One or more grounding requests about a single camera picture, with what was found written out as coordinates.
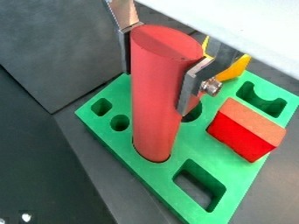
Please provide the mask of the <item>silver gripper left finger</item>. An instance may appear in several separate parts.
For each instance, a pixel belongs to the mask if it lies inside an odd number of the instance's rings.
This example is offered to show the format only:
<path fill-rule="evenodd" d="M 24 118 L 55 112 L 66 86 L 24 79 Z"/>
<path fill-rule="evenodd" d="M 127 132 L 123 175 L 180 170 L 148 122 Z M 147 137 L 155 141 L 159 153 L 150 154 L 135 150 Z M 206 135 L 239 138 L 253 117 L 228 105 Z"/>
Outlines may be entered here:
<path fill-rule="evenodd" d="M 131 73 L 131 42 L 130 33 L 143 25 L 136 13 L 135 0 L 103 0 L 114 19 L 116 36 L 120 45 L 122 67 L 126 74 Z"/>

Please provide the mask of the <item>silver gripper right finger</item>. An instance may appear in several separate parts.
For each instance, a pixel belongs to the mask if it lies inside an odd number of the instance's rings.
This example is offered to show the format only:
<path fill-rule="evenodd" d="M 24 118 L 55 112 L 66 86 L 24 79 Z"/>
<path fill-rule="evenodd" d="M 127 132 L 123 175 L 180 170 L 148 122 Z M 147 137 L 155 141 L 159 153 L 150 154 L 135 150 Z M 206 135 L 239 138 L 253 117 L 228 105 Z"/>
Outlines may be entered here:
<path fill-rule="evenodd" d="M 219 93 L 222 82 L 216 80 L 215 76 L 226 71 L 243 56 L 242 52 L 218 40 L 208 41 L 206 50 L 211 59 L 204 56 L 184 74 L 176 106 L 182 116 L 186 116 L 191 111 L 192 96 L 196 96 L 199 92 L 211 96 Z"/>

